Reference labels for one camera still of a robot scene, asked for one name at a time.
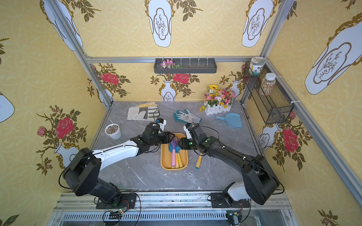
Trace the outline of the blue rake yellow handle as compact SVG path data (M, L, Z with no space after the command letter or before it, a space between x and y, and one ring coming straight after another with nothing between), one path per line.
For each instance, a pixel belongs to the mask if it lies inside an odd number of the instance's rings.
M202 154L199 154L198 159L197 159L197 162L196 162L196 164L195 164L195 168L196 168L196 169L200 169L201 162L202 162L202 157L203 157L203 155L202 155Z
M180 153L176 153L176 167L179 169L184 167Z
M172 145L172 143L169 143L169 144L168 144L168 149L169 149L169 152L171 152L171 153L173 152L173 145ZM180 148L178 145L176 145L176 146L175 146L175 152L176 152L176 153L179 153L180 150L181 150L181 148Z

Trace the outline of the purple rake pink handle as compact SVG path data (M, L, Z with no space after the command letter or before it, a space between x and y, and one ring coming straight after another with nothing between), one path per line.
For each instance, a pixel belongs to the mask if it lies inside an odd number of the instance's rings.
M178 144L178 137L174 137L172 140L173 145L173 152L172 152L172 168L175 169L176 167L176 152L175 152L175 146Z

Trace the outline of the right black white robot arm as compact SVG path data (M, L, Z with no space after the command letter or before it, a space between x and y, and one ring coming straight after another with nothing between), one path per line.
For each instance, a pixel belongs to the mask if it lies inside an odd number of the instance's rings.
M280 186L268 161L262 156L251 156L223 144L218 138L208 137L198 123L187 123L183 127L187 137L179 146L186 150L199 150L202 154L219 159L241 173L243 181L231 183L224 190L230 201L251 199L263 205Z

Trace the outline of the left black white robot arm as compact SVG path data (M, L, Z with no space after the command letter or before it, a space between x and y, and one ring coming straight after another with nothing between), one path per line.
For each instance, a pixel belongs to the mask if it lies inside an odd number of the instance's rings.
M76 196L93 195L105 204L119 206L121 191L113 183L100 179L100 171L124 159L148 153L150 147L169 144L173 138L173 133L164 132L160 124L151 122L143 134L120 145L95 151L81 149L61 173L61 177Z

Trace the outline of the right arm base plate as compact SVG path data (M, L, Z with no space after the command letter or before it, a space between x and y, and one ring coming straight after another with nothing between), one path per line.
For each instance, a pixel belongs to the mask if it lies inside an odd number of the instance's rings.
M228 195L224 193L211 193L208 198L208 201L211 202L212 208L249 208L250 201L248 199L242 199L239 201L234 201Z

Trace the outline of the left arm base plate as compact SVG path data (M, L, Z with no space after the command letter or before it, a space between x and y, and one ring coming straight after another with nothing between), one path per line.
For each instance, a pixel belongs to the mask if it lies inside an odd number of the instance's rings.
M138 200L136 193L123 193L118 195L115 200L107 204L106 202L103 202L101 199L99 199L96 202L96 209L97 210L106 210L106 209L121 209L125 207L127 210L134 209L135 204Z

